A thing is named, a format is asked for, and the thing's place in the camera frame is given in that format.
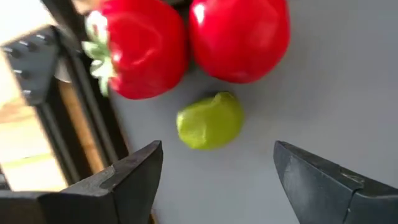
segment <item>gray table surface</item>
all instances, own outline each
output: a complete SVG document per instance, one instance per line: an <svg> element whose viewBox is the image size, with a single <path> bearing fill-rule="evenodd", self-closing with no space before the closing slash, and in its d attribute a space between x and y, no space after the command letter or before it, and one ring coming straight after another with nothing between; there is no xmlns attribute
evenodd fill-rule
<svg viewBox="0 0 398 224"><path fill-rule="evenodd" d="M291 0L290 47L250 85L189 72L149 100L112 95L135 149L163 140L155 200L161 224L298 223L272 161L288 141L370 178L398 187L398 1ZM175 115L208 91L241 100L246 123L218 151L189 150Z"/></svg>

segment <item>green strawberry calyx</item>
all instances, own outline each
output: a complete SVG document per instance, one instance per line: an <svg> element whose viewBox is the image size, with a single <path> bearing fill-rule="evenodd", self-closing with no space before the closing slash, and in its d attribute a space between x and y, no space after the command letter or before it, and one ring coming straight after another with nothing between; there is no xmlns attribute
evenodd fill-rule
<svg viewBox="0 0 398 224"><path fill-rule="evenodd" d="M108 49L108 21L100 12L93 11L86 18L85 25L90 41L83 41L81 45L87 56L93 59L90 73L99 80L102 95L108 96L109 79L116 76Z"/></svg>

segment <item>red fruit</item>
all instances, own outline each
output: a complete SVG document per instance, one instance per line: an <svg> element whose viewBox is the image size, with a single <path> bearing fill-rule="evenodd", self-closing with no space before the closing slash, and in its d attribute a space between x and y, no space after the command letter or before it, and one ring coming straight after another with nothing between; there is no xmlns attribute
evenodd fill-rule
<svg viewBox="0 0 398 224"><path fill-rule="evenodd" d="M109 0L98 11L108 22L116 71L112 89L136 100L177 85L188 65L187 35L171 6L160 0Z"/></svg>
<svg viewBox="0 0 398 224"><path fill-rule="evenodd" d="M289 37L285 0L194 0L190 8L195 59L221 80L260 79L281 60Z"/></svg>

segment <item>green lime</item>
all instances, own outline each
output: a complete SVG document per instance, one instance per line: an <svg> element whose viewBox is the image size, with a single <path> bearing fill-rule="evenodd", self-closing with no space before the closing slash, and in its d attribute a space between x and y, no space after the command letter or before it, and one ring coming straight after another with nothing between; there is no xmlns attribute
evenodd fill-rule
<svg viewBox="0 0 398 224"><path fill-rule="evenodd" d="M178 112L177 131L190 148L212 150L239 134L243 118L239 101L232 94L221 92Z"/></svg>

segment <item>green fruit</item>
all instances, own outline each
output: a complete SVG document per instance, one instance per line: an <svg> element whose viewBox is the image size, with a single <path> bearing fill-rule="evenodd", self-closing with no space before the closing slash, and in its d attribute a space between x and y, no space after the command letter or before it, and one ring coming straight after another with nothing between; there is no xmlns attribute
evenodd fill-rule
<svg viewBox="0 0 398 224"><path fill-rule="evenodd" d="M190 148L211 150L239 134L243 117L239 101L232 94L221 92L178 112L177 131Z"/></svg>

